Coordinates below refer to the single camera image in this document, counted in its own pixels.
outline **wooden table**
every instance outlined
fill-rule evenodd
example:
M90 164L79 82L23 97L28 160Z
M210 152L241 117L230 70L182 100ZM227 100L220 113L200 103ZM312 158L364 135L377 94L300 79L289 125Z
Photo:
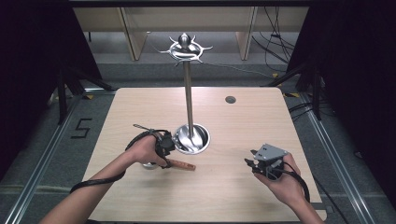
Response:
M225 101L236 99L234 104ZM192 88L194 123L211 135L197 155L172 151L169 159L197 166L146 170L135 164L98 204L91 219L145 222L276 222L298 220L246 166L251 149L264 143L293 154L307 183L311 203L325 219L318 194L290 114L277 88ZM133 124L172 133L187 124L184 88L120 89L109 109L84 179L125 149L144 130Z

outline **table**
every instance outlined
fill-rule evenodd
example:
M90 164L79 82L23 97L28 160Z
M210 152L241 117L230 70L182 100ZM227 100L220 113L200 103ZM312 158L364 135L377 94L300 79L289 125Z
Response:
M209 130L209 147L197 155L172 151L169 159L196 165L146 170L134 164L98 204L91 219L145 222L275 222L298 220L246 166L264 143L293 154L311 203L325 219L302 146L278 88L192 88L195 123ZM234 104L225 101L236 99ZM187 123L184 88L119 89L108 111L84 179L116 158L144 130L172 133Z

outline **floor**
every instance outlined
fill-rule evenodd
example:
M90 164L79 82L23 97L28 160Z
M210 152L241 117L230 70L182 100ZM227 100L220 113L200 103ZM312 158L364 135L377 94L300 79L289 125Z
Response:
M158 52L169 49L172 44L169 36L177 39L179 35L149 33L136 62L131 61L122 33L92 33L90 47L107 84L116 87L183 86L182 78L175 75L181 68L175 66L175 60L169 55ZM265 54L256 42L251 44L248 60L242 61L233 33L189 35L196 35L196 42L203 47L214 47L205 51L201 58L203 63L191 65L195 86L265 86L274 77L282 76L286 69L285 63L274 55ZM268 42L264 37L271 38L270 33L255 33L254 36L265 47ZM283 34L282 37L293 44L298 34ZM268 47L276 55L287 58L288 53L280 46L269 44ZM309 111L309 106L299 106L310 101L310 91L297 92L294 88L297 79L298 76L291 78L279 88L285 93L285 102L292 110L290 116L318 180L319 193L328 211L326 223L395 223L394 208L364 161L354 154L356 149L325 96L321 98L322 120L319 121ZM50 102L26 149L21 151L0 183L0 221L15 217L20 223L37 222L81 180L114 97L114 92L100 91L91 83L84 83L84 86L93 98L69 94L71 115L63 125L57 124L56 96ZM76 130L79 123L90 127L86 138Z

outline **brown handle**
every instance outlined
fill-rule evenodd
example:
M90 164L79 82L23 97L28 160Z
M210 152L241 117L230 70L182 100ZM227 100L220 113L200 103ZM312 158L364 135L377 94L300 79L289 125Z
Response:
M195 170L195 165L186 163L184 161L175 161L175 160L169 160L168 161L171 162L171 167L177 167L183 170L190 170L190 171L194 171Z

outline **hand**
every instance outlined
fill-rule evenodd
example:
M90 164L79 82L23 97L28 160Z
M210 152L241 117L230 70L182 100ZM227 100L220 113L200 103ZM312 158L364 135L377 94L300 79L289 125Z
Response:
M156 138L148 135L135 142L125 153L130 156L131 162L155 162L160 166L166 166L166 161L155 152L155 143Z
M297 175L300 175L300 169L297 167L296 162L291 154L283 157L283 161L293 167ZM285 164L285 170L292 172L293 170ZM282 176L277 181L272 181L264 175L254 174L264 185L271 190L275 196L288 206L300 204L304 198L304 191L301 185L294 177L287 174Z

